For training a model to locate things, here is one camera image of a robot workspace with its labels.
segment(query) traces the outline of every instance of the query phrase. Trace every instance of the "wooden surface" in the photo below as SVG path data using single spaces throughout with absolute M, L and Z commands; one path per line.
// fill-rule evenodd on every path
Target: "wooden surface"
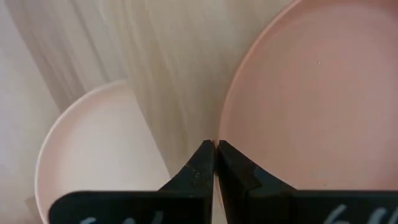
M 1 223 L 40 223 L 34 169 L 45 135 L 77 98 L 113 80 L 131 77 L 176 173 L 216 138 L 240 60 L 289 2 L 0 0 Z

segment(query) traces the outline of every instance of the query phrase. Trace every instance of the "plate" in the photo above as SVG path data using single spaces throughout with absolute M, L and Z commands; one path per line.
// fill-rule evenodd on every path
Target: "plate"
M 158 190 L 170 175 L 125 81 L 101 86 L 71 105 L 40 150 L 35 196 L 51 204 L 77 190 Z
M 397 190 L 398 1 L 294 1 L 239 67 L 219 138 L 298 189 Z

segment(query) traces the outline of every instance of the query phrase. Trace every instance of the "white plate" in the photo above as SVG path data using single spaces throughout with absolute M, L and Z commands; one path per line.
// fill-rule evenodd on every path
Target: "white plate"
M 40 150 L 35 196 L 47 221 L 51 204 L 76 190 L 158 190 L 170 179 L 125 81 L 99 87 L 55 122 Z

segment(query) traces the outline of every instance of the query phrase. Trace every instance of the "light wood grain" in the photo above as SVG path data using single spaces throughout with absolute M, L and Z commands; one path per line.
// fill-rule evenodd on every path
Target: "light wood grain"
M 34 165 L 47 131 L 77 98 L 120 78 L 131 77 L 175 174 L 216 138 L 240 60 L 289 2 L 0 0 L 1 222 L 40 223 Z
M 126 78 L 100 7 L 0 0 L 1 223 L 41 223 L 34 171 L 49 128 L 86 92 Z
M 141 109 L 171 174 L 216 139 L 240 60 L 291 0 L 113 1 L 108 7 Z

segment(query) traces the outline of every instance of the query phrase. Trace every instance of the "pink plate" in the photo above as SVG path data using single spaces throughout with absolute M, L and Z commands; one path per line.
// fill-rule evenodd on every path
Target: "pink plate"
M 293 2 L 244 58 L 220 139 L 298 189 L 398 189 L 398 1 Z

